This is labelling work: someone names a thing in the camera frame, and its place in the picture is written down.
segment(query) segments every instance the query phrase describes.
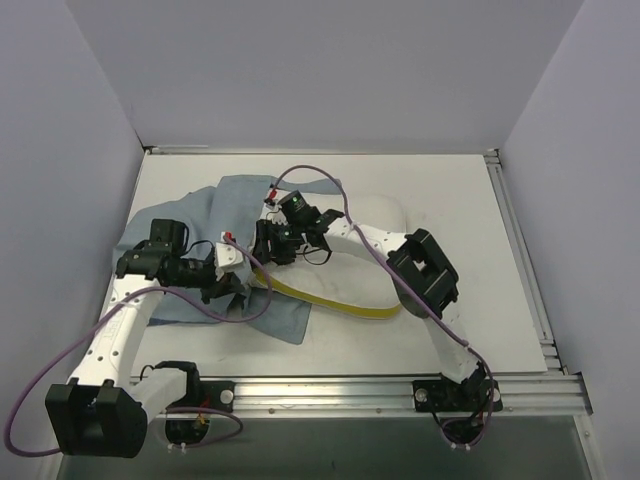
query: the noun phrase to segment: gray cloth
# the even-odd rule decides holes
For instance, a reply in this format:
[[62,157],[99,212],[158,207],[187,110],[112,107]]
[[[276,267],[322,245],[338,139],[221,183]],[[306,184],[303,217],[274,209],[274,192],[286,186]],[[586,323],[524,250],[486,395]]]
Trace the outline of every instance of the gray cloth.
[[[113,252],[113,263],[122,254],[132,249],[138,242],[148,238],[149,227],[154,218],[168,218],[183,222],[189,227],[189,244],[198,240],[220,240],[223,231],[232,232],[239,245],[248,247],[255,233],[255,223],[260,218],[263,200],[275,181],[267,175],[236,175],[223,177],[217,187],[205,187],[189,193],[180,200],[154,205],[140,210],[127,225],[120,242]],[[303,193],[337,194],[337,187],[329,180],[306,184],[281,182],[278,188],[300,190]],[[189,257],[205,259],[210,245],[196,245]],[[250,266],[237,272],[244,283],[251,273]],[[194,299],[200,299],[199,290],[184,290]],[[234,295],[212,300],[208,305],[213,312],[226,314]],[[266,291],[249,289],[243,294],[243,314],[255,313],[266,302]],[[311,305],[279,293],[274,293],[273,301],[259,319],[250,323],[262,333],[288,343],[299,345],[309,321]],[[153,313],[150,325],[167,323],[210,323],[217,321],[198,312],[182,300],[172,295],[165,296]]]

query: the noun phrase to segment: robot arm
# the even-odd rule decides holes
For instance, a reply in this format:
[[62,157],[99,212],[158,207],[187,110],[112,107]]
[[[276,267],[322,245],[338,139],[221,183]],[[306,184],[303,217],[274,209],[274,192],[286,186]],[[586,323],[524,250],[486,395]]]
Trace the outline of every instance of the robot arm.
[[[277,195],[267,199],[267,204],[279,208],[287,223],[258,222],[254,253],[261,262],[294,262],[297,250],[308,245],[378,264],[342,212],[327,210],[321,213],[307,204],[299,191],[276,201]],[[398,274],[442,318],[449,329],[459,337],[466,338],[464,327],[455,313],[445,311],[451,302],[458,299],[458,273],[433,236],[423,229],[407,234],[362,224],[359,227],[379,259]],[[438,353],[442,375],[456,384],[462,384],[474,374],[484,378],[484,372],[478,371],[477,359],[430,319],[403,288],[397,284],[395,287],[402,306],[412,315],[423,319]]]
[[[320,213],[299,192],[285,196],[278,206],[287,224],[266,220],[256,224],[253,255],[261,263],[292,263],[305,245],[375,261],[342,212]],[[438,316],[457,300],[458,274],[427,231],[405,234],[359,227],[386,265]],[[150,376],[130,385],[144,329],[163,295],[151,291],[131,297],[131,293],[157,286],[199,288],[207,303],[211,298],[242,291],[233,271],[244,262],[243,255],[216,243],[204,261],[183,258],[185,233],[186,226],[180,222],[156,219],[150,238],[118,261],[109,307],[122,303],[123,308],[98,331],[68,382],[52,385],[45,400],[63,453],[134,457],[142,448],[148,422],[165,408],[201,404],[202,384],[196,365],[190,362],[162,362]],[[482,366],[431,321],[402,288],[396,285],[396,290],[402,305],[425,322],[441,360],[446,395],[455,399],[452,404],[460,405],[460,398],[473,398],[476,405],[483,402],[484,396],[478,394],[486,376]],[[445,315],[442,320],[457,335],[465,336],[454,316]]]

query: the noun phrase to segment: white wall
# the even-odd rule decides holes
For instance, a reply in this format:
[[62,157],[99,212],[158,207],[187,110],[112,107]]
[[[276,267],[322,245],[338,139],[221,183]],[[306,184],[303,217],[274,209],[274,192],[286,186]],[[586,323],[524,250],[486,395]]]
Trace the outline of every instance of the white wall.
[[640,2],[587,0],[503,150],[612,478],[640,471]]
[[[62,0],[0,7],[0,416],[95,321],[142,150]],[[64,380],[69,363],[46,379]],[[50,447],[46,385],[14,439]],[[0,449],[2,478],[38,460]]]
[[500,147],[582,0],[68,0],[145,145]]

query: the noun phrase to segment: black mount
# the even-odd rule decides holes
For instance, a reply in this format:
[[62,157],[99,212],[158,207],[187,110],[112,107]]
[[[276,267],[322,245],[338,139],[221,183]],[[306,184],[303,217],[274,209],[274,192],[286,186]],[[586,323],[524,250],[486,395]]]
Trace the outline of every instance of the black mount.
[[[475,372],[460,384],[441,377],[437,380],[414,380],[412,385],[416,412],[481,412],[488,410],[491,401],[489,399],[491,381],[480,364]],[[498,382],[495,380],[493,387],[495,391],[500,392]],[[500,395],[495,395],[493,411],[499,412],[502,409]]]
[[[223,412],[233,412],[233,397],[235,395],[235,383],[228,380],[201,382],[203,401],[200,406],[221,410]],[[200,443],[209,431],[209,421],[202,417],[196,419],[167,420],[164,433],[167,440],[176,445],[193,445]]]
[[140,403],[108,380],[104,385],[51,385],[45,407],[66,455],[135,457],[147,435]]

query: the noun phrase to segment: white table surface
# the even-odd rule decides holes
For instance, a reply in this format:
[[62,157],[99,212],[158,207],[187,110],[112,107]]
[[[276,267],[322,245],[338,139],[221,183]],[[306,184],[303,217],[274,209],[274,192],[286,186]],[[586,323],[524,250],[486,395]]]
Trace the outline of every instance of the white table surface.
[[[175,200],[235,174],[278,176],[312,164],[340,178],[348,194],[381,192],[404,206],[409,231],[431,231],[458,270],[457,308],[471,343],[496,373],[546,371],[533,319],[480,155],[150,155],[131,209]],[[287,180],[319,174],[296,171]],[[422,323],[403,312],[389,320],[313,307],[295,346],[248,325],[149,327],[134,372],[161,360],[189,360],[207,376],[438,373]]]

